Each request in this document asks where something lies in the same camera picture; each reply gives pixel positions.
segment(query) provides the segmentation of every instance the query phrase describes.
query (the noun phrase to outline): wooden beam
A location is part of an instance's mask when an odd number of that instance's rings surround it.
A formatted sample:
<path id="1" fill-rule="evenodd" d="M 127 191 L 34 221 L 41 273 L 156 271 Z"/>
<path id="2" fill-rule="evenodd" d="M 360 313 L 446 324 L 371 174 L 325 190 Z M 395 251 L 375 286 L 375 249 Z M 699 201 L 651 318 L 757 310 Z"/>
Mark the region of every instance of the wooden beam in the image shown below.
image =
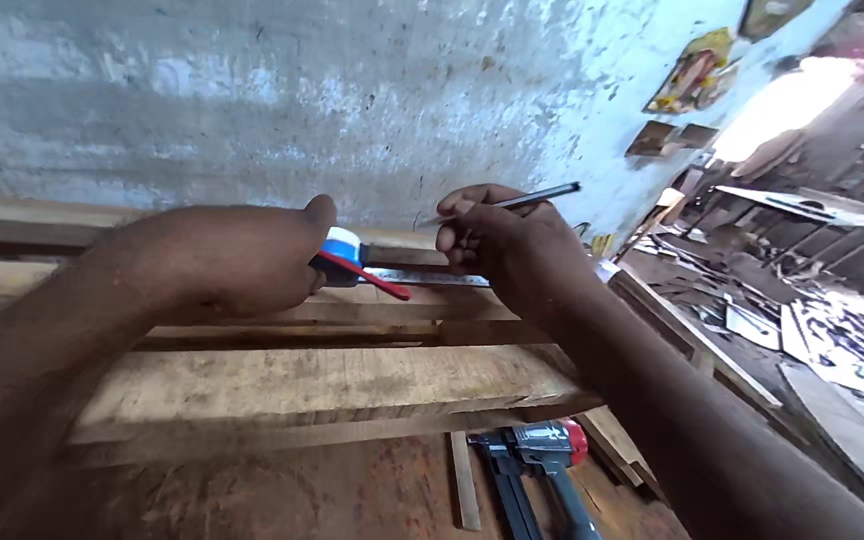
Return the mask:
<path id="1" fill-rule="evenodd" d="M 574 377 L 554 345 L 132 352 L 104 377 L 72 439 L 598 403 Z"/>
<path id="2" fill-rule="evenodd" d="M 609 287 L 624 292 L 625 294 L 620 296 L 661 335 L 677 336 L 692 349 L 701 351 L 703 354 L 698 358 L 702 362 L 714 362 L 715 372 L 728 379 L 742 395 L 763 410 L 774 410 L 783 406 L 778 398 L 702 334 L 702 330 L 679 313 L 678 307 L 659 296 L 625 264 L 619 266 L 622 270 L 612 276 Z"/>
<path id="3" fill-rule="evenodd" d="M 51 275 L 58 265 L 0 261 L 0 307 L 25 294 Z M 397 300 L 374 286 L 327 287 L 301 305 L 268 315 L 226 321 L 180 317 L 175 325 L 263 325 L 286 321 L 362 321 L 406 323 L 431 320 L 515 320 L 492 289 L 464 285 L 406 285 L 412 300 Z"/>

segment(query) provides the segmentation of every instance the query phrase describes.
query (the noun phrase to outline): wood strip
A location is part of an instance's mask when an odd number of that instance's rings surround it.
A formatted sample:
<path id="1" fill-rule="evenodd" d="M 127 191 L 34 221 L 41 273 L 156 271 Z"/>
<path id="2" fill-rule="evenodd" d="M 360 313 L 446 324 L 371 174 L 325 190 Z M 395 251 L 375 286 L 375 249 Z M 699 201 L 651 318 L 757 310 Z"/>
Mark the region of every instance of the wood strip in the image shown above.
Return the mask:
<path id="1" fill-rule="evenodd" d="M 284 428 L 594 404 L 574 373 L 552 345 L 132 352 L 104 377 L 73 439 L 134 439 L 163 423 Z"/>
<path id="2" fill-rule="evenodd" d="M 864 480 L 864 411 L 805 367 L 779 366 L 819 432 Z"/>
<path id="3" fill-rule="evenodd" d="M 657 328 L 661 334 L 674 333 L 686 341 L 696 350 L 702 350 L 712 354 L 715 362 L 715 371 L 732 382 L 745 397 L 753 403 L 762 407 L 763 410 L 779 409 L 783 403 L 769 392 L 753 376 L 746 373 L 735 360 L 732 360 L 723 350 L 719 349 L 702 331 L 692 325 L 688 319 L 683 317 L 678 308 L 665 298 L 656 294 L 649 285 L 639 279 L 632 269 L 624 263 L 620 264 L 622 270 L 616 272 L 609 281 L 613 289 L 622 289 L 627 295 L 623 295 L 634 310 L 639 313 L 646 311 L 653 313 L 660 319 L 665 330 Z M 646 319 L 650 324 L 655 321 Z"/>
<path id="4" fill-rule="evenodd" d="M 59 266 L 41 262 L 0 261 L 0 307 L 44 281 Z M 406 285 L 412 300 L 397 300 L 369 284 L 326 287 L 301 305 L 266 316 L 227 321 L 184 318 L 174 325 L 263 325 L 283 321 L 389 321 L 398 324 L 429 320 L 515 320 L 492 289 L 464 285 Z"/>
<path id="5" fill-rule="evenodd" d="M 462 529 L 482 531 L 479 518 L 479 503 L 475 500 L 473 464 L 469 460 L 469 444 L 464 431 L 452 431 L 452 467 L 455 470 L 455 486 L 459 495 L 459 513 L 462 516 Z"/>

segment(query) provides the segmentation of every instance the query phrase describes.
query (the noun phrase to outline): ruler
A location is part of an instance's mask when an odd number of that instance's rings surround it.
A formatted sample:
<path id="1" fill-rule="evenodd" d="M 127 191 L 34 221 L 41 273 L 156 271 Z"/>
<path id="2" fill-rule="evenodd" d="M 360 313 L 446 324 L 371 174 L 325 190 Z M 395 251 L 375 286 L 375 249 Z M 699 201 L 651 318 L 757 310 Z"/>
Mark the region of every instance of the ruler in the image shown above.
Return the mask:
<path id="1" fill-rule="evenodd" d="M 393 270 L 389 268 L 363 268 L 367 273 L 394 284 L 440 284 L 446 286 L 472 286 L 486 288 L 489 281 L 483 276 L 456 276 L 436 272 L 417 272 L 415 270 Z"/>
<path id="2" fill-rule="evenodd" d="M 394 284 L 438 284 L 445 286 L 471 286 L 487 288 L 489 280 L 483 276 L 456 276 L 437 272 L 418 272 L 415 270 L 393 270 L 389 268 L 363 268 L 367 273 Z M 619 271 L 619 267 L 609 260 L 601 259 L 595 267 L 595 275 L 607 283 Z M 359 277 L 359 283 L 366 280 Z"/>

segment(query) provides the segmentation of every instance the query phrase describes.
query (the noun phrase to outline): wall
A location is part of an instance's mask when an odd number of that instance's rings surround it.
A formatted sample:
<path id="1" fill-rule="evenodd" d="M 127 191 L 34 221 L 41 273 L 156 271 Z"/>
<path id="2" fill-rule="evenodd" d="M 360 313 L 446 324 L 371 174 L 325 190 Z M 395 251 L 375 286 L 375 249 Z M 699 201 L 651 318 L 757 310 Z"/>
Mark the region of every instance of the wall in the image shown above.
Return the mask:
<path id="1" fill-rule="evenodd" d="M 737 88 L 641 112 L 738 0 L 0 0 L 0 195 L 134 207 L 303 205 L 411 228 L 450 190 L 582 181 L 590 234 L 628 234 L 690 159 L 628 160 L 655 118 L 721 127 L 847 0 L 744 53 Z"/>

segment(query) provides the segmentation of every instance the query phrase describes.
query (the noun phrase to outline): wooden board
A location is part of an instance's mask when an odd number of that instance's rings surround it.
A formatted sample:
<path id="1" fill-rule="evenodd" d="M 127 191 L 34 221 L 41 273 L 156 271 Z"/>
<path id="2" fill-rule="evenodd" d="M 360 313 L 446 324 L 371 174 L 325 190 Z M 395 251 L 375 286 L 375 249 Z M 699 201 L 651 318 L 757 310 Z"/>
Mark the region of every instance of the wooden board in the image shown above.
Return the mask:
<path id="1" fill-rule="evenodd" d="M 493 540 L 501 503 L 479 455 L 470 460 L 482 530 L 459 528 L 443 434 L 281 450 L 182 464 L 42 475 L 5 521 L 7 537 Z M 568 469 L 607 540 L 688 540 L 675 514 L 609 482 L 592 460 Z M 543 537 L 563 518 L 542 481 L 524 477 Z"/>
<path id="2" fill-rule="evenodd" d="M 806 367 L 780 366 L 822 436 L 864 480 L 864 411 Z"/>
<path id="3" fill-rule="evenodd" d="M 574 418 L 595 441 L 595 446 L 601 449 L 603 460 L 614 464 L 615 469 L 631 485 L 639 486 L 645 483 L 651 487 L 656 484 L 655 476 L 636 443 L 607 405 L 577 414 Z"/>
<path id="4" fill-rule="evenodd" d="M 573 377 L 554 345 L 132 352 L 104 377 L 71 441 L 574 406 L 563 416 L 598 402 Z"/>
<path id="5" fill-rule="evenodd" d="M 25 294 L 58 268 L 41 262 L 0 261 L 0 307 Z M 176 319 L 176 325 L 262 325 L 283 321 L 408 321 L 518 319 L 492 289 L 464 285 L 407 285 L 412 300 L 397 300 L 374 286 L 319 289 L 301 305 L 254 319 L 202 321 Z"/>
<path id="6" fill-rule="evenodd" d="M 679 313 L 675 305 L 656 294 L 625 263 L 620 266 L 622 270 L 615 273 L 608 283 L 609 287 L 613 290 L 622 289 L 627 293 L 622 295 L 626 302 L 653 326 L 656 326 L 656 318 L 660 320 L 661 325 L 664 326 L 656 328 L 660 334 L 663 336 L 674 334 L 692 348 L 711 353 L 711 358 L 715 362 L 715 371 L 728 379 L 741 395 L 762 409 L 768 411 L 782 407 L 783 404 L 778 398 L 705 337 L 699 328 Z"/>
<path id="7" fill-rule="evenodd" d="M 520 426 L 534 420 L 534 414 L 544 420 L 559 417 L 556 407 L 537 405 L 286 427 L 261 422 L 160 423 L 141 433 L 134 431 L 132 438 L 125 440 L 89 441 L 84 439 L 88 433 L 74 432 L 61 460 L 87 467 L 109 467 L 264 456 L 292 448 Z"/>
<path id="8" fill-rule="evenodd" d="M 74 255 L 113 227 L 154 211 L 125 206 L 0 199 L 0 252 Z M 366 264 L 447 265 L 433 232 L 349 227 L 369 247 Z"/>
<path id="9" fill-rule="evenodd" d="M 475 501 L 475 482 L 473 465 L 469 460 L 469 444 L 464 431 L 449 434 L 452 443 L 452 466 L 455 469 L 455 486 L 458 491 L 459 513 L 462 515 L 462 529 L 482 531 L 479 519 L 479 504 Z"/>

